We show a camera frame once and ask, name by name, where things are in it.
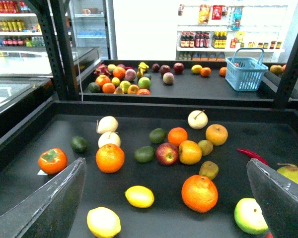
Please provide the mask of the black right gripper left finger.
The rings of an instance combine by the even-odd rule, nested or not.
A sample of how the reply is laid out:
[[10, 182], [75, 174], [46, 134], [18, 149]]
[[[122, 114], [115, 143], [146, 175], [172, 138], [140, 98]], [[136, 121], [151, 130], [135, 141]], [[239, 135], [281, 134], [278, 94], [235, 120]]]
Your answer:
[[81, 202], [86, 161], [62, 172], [0, 216], [0, 238], [67, 238]]

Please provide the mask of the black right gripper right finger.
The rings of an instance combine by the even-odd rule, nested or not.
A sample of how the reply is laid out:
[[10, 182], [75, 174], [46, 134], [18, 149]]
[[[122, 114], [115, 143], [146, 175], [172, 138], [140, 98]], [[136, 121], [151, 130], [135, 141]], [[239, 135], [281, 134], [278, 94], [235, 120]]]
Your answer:
[[246, 169], [272, 236], [298, 238], [298, 184], [257, 159], [251, 159]]

